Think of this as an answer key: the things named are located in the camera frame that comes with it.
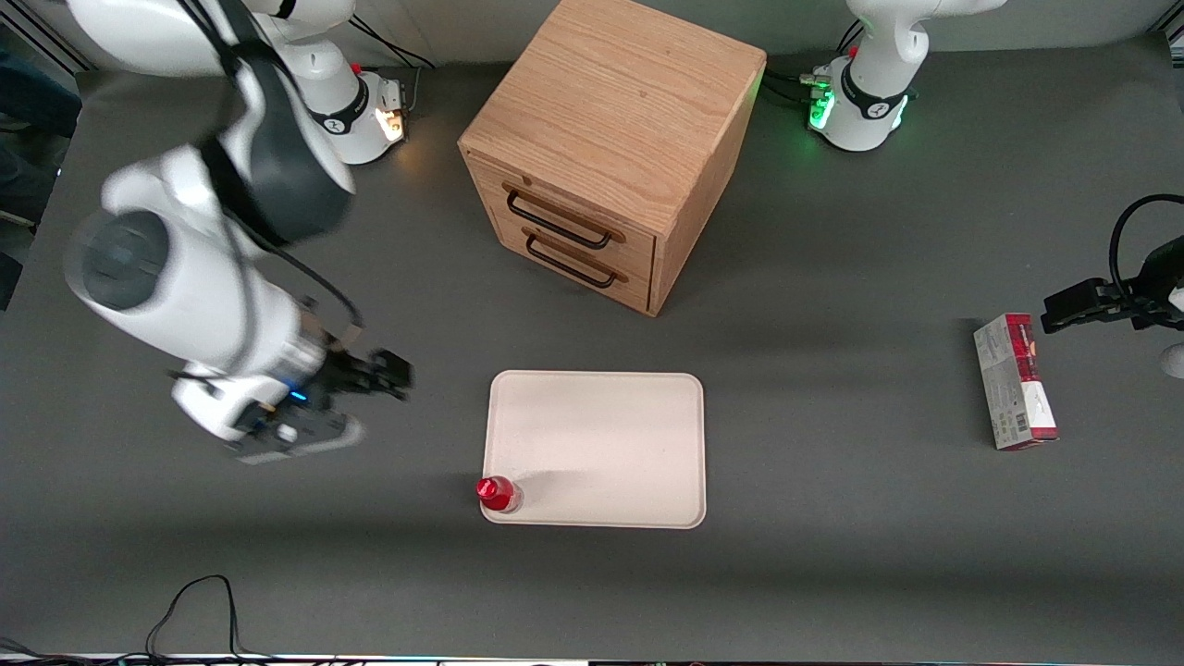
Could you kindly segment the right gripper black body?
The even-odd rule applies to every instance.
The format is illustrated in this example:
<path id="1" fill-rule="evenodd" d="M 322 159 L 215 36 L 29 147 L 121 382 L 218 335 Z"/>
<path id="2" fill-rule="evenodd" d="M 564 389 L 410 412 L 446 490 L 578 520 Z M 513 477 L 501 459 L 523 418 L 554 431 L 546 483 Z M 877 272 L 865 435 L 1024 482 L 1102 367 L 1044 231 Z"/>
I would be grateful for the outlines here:
<path id="1" fill-rule="evenodd" d="M 337 395 L 371 395 L 374 392 L 372 354 L 354 356 L 345 350 L 327 351 L 316 374 L 308 380 L 308 409 L 324 412 L 333 408 Z"/>

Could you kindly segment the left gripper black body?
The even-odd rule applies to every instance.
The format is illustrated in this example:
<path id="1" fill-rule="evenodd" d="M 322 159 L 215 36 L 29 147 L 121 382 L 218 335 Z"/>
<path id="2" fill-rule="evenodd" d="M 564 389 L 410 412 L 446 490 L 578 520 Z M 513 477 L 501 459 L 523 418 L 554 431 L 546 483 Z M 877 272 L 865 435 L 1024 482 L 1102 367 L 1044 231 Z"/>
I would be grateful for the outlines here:
<path id="1" fill-rule="evenodd" d="M 1171 301 L 1171 295 L 1180 290 L 1183 281 L 1183 236 L 1167 241 L 1148 252 L 1141 270 L 1135 276 L 1135 300 L 1152 319 L 1137 316 L 1135 329 L 1152 326 L 1180 329 L 1183 314 L 1180 305 Z"/>

